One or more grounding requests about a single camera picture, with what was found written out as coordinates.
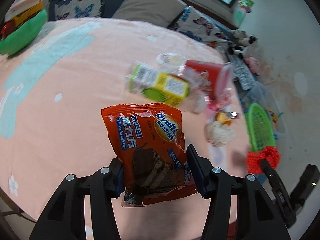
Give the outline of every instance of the red container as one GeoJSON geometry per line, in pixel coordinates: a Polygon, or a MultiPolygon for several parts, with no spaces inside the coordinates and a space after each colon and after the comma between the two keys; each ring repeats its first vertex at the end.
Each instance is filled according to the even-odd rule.
{"type": "Polygon", "coordinates": [[[198,72],[201,79],[200,88],[208,94],[211,100],[219,100],[224,96],[225,89],[231,81],[232,65],[187,60],[186,67],[198,72]]]}

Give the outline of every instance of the pink tablecloth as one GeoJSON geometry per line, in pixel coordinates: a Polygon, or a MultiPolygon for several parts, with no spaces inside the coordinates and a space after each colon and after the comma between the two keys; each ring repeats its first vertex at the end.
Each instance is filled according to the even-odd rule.
{"type": "MultiPolygon", "coordinates": [[[[135,60],[156,66],[163,52],[187,59],[222,62],[214,49],[180,33],[148,23],[114,19],[72,19],[47,23],[27,49],[0,58],[0,187],[37,219],[63,178],[93,174],[115,157],[100,111],[149,101],[125,91],[125,75],[135,60]]],[[[241,112],[232,85],[230,109],[241,112]]],[[[204,138],[203,114],[183,113],[187,143],[229,174],[246,174],[249,149],[243,119],[237,137],[214,149],[204,138]]],[[[194,239],[201,235],[209,200],[199,194],[144,208],[122,208],[113,200],[121,238],[194,239]]],[[[86,202],[87,234],[90,210],[86,202]]],[[[232,201],[230,221],[236,219],[232,201]]]]}

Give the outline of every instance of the ovaltine logo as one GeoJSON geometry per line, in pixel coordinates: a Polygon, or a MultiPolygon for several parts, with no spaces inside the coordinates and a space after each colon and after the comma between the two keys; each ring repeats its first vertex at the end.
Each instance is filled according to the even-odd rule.
{"type": "Polygon", "coordinates": [[[175,142],[181,128],[169,116],[165,116],[165,114],[158,113],[156,114],[156,118],[155,128],[158,135],[167,142],[175,142]]]}

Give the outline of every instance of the pink plush toy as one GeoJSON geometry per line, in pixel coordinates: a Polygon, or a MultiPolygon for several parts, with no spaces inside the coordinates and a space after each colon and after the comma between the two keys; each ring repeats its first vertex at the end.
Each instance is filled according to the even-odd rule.
{"type": "Polygon", "coordinates": [[[249,57],[244,60],[248,65],[249,69],[252,73],[258,74],[260,70],[260,64],[258,60],[256,60],[254,57],[249,57]]]}

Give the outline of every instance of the cable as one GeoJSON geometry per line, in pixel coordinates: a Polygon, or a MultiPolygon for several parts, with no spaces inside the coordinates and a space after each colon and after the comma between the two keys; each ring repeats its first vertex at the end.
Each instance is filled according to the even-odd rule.
{"type": "Polygon", "coordinates": [[[30,218],[25,217],[24,215],[22,215],[21,213],[15,212],[15,211],[6,211],[6,212],[2,212],[2,215],[5,216],[9,216],[9,215],[18,215],[19,217],[24,218],[25,220],[28,220],[32,223],[36,223],[35,221],[31,220],[30,218]]]}

